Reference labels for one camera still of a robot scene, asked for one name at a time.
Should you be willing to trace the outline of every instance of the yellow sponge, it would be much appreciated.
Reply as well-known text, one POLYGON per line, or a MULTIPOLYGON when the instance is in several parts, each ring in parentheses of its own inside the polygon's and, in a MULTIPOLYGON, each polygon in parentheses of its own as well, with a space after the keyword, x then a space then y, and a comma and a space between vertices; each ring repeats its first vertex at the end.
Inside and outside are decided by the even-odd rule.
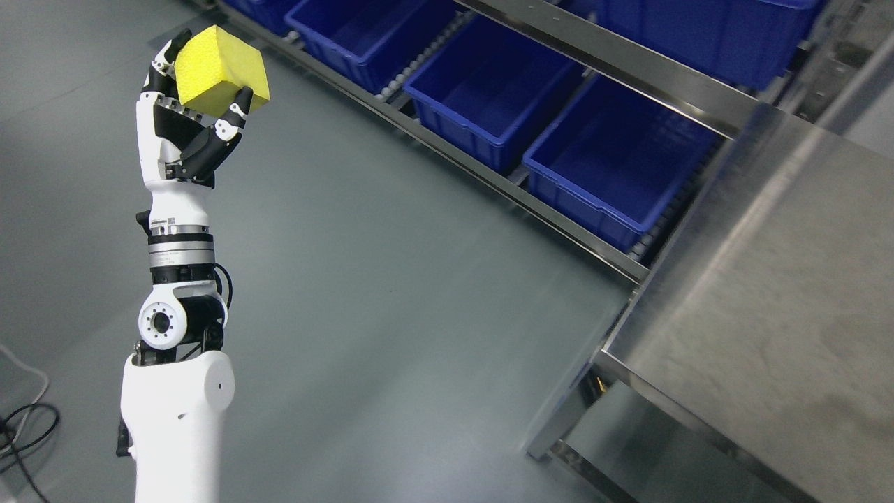
POLYGON ((251 112, 270 101, 260 51, 216 25, 187 42, 174 71, 180 102, 202 114, 223 115, 243 86, 255 91, 251 112))

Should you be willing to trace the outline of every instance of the blue plastic bin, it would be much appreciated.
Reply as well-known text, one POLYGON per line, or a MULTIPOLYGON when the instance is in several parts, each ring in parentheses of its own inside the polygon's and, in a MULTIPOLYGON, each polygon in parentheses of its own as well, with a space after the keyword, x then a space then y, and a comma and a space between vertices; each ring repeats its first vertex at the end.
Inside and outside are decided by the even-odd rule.
POLYGON ((289 32, 289 27, 283 21, 283 15, 295 5, 296 0, 224 1, 280 37, 289 32))
POLYGON ((455 15, 452 0, 304 0, 285 22, 313 57, 378 93, 455 15))
POLYGON ((700 72, 763 90, 824 0, 566 0, 569 11, 700 72))
POLYGON ((683 115, 596 77, 525 153, 528 189, 629 252, 716 139, 683 115))
POLYGON ((503 172, 559 113, 582 72, 565 56, 478 18, 404 89, 426 128, 503 172))

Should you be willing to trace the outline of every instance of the stainless steel table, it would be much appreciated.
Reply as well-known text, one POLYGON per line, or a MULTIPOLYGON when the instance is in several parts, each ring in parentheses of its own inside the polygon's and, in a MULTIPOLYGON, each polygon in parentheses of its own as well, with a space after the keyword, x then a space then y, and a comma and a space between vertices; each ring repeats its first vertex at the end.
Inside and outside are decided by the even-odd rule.
POLYGON ((894 161, 762 107, 596 352, 793 500, 894 500, 894 161))

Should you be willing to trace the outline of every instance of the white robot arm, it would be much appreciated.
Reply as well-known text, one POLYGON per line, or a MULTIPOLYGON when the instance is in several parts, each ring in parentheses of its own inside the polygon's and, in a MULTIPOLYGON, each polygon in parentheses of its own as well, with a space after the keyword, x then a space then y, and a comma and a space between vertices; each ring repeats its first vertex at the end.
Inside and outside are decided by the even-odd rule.
POLYGON ((242 88, 222 117, 202 126, 181 105, 174 79, 174 59, 191 36, 185 30, 158 52, 137 100, 139 162, 152 193, 152 209, 137 221, 148 238, 153 285, 124 363, 117 450, 136 461, 137 503, 216 503, 224 412, 235 386, 221 351, 229 306, 205 199, 241 139, 253 92, 242 88), (187 345, 194 347, 178 357, 187 345))

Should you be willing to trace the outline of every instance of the gray floor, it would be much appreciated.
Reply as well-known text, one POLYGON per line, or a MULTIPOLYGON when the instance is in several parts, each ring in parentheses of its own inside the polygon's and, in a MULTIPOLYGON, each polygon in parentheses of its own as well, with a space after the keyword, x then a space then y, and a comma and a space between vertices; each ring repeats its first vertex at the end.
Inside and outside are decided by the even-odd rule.
MULTIPOLYGON (((132 497, 114 435, 150 287, 133 102, 150 41, 196 14, 177 0, 0 0, 0 341, 54 380, 63 426, 29 460, 53 501, 132 497)), ((223 501, 599 501, 523 447, 625 287, 348 99, 274 58, 267 70, 274 101, 210 202, 236 283, 223 501)), ((34 387, 0 360, 0 411, 34 387)), ((647 501, 672 500, 682 475, 663 466, 714 464, 709 448, 621 463, 625 449, 667 452, 637 431, 682 434, 612 393, 628 398, 599 410, 626 426, 590 431, 593 456, 647 501)), ((751 498, 749 481, 725 496, 751 498)))

